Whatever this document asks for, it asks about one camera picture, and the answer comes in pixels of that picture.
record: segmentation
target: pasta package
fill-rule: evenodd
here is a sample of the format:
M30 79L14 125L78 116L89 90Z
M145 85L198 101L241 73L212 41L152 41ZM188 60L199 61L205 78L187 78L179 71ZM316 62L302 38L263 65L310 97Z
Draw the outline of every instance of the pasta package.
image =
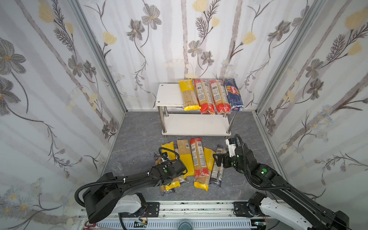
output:
M206 80L194 79L195 91L197 92L197 99L201 106L201 114L210 113L215 114L212 97L209 92L208 83Z
M212 156L214 153L215 152L213 150L205 148L204 154L205 154L205 159L206 159L207 169L208 169L209 175L205 176L205 177L196 178L195 182L194 182L194 187L208 191L208 185L209 185L209 182L210 182L210 179L211 179L211 172L212 172L212 169L213 169L213 163L215 162L215 160Z
M202 147L202 140L200 137L190 139L190 146L192 149L194 176L205 177L209 175L206 158Z
M221 145L217 146L217 154L225 154L227 149L223 148ZM211 178L209 180L210 184L215 184L221 187L222 175L224 173L224 164L221 162L221 166L218 167L216 164L213 166Z
M227 100L227 94L222 80L209 80L213 101L217 109L217 113L230 113L230 104Z
M201 109L198 104L197 97L194 92L193 84L191 79L179 81L181 95L184 101L184 110L197 110Z
M230 102L231 110L232 111L242 111L244 105L240 97L238 86L236 86L235 79L225 78L224 85L226 86L227 98Z
M167 149L171 149L172 151L175 151L174 149L174 142L170 142L170 143L166 143L164 145L161 145L161 147L163 148L167 148ZM173 152L170 151L166 151L166 150L162 150L161 151L163 154L167 154L169 160L175 160L176 159L176 155ZM175 177L173 179L173 181L171 182L170 185L165 185L165 189L168 191L172 188L176 188L176 187L180 187L180 181L183 180L184 178L179 178L179 177Z
M194 165L192 154L190 153L189 141L186 139L177 140L177 144L180 159L187 167L187 173L183 175L183 178L185 179L187 176L194 176Z
M155 158L155 164L158 165L161 162L162 157L160 155L157 155L157 154L154 154L153 156ZM160 190L161 190L161 195L162 196L175 192L174 188L170 188L169 185L161 185Z

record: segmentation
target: barilla logo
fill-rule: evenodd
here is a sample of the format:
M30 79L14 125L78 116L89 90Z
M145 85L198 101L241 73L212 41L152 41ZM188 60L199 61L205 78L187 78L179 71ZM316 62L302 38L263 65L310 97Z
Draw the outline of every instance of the barilla logo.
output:
M226 89L229 93L236 94L236 95L240 96L239 91L234 86L227 86Z

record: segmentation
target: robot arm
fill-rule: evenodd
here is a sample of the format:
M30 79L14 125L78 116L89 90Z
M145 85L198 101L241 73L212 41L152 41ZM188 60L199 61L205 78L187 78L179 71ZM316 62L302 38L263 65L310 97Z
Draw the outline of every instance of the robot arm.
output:
M173 152L177 158L168 160L161 150ZM78 204L86 208L89 222L96 223L107 217L123 196L133 194L140 188L168 185L175 177L186 173L187 168L180 160L179 154L166 148L159 148L159 153L164 161L151 167L147 172L118 177L106 173L96 182L77 189L74 198ZM79 198L79 193L85 188L89 189L83 193L83 202Z
M296 211L296 213L288 212L289 215L284 215L286 213L285 208L280 207L280 205L276 207L278 204L257 192L255 197L248 201L250 213L254 215L254 210L258 210L281 221L285 218L297 217L299 222L295 220L295 224L292 225L295 228L299 226L297 229L346 230L348 228L349 217L346 214L341 211L333 212L318 204L289 184L273 168L266 164L257 163L253 152L242 142L239 135L236 134L234 138L227 139L226 143L229 146L229 153L213 155L218 166L223 163L225 168L235 168L236 171L246 176L252 187L275 194Z

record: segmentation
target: white shelf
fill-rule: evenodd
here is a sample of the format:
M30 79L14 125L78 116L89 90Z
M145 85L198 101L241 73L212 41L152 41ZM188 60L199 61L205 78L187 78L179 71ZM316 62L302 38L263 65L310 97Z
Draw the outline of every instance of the white shelf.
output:
M179 84L160 84L157 92L156 106L183 107L184 101L181 96Z
M166 133L163 135L179 136L230 136L227 134L229 121L222 115L211 114L176 114L164 116Z

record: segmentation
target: blue barilla package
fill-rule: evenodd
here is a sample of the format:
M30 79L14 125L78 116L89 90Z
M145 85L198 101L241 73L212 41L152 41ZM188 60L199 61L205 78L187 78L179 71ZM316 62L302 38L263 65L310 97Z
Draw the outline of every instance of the blue barilla package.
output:
M235 79L225 78L224 84L226 87L227 98L229 100L232 111L242 111L243 101L240 97L238 86L236 86Z

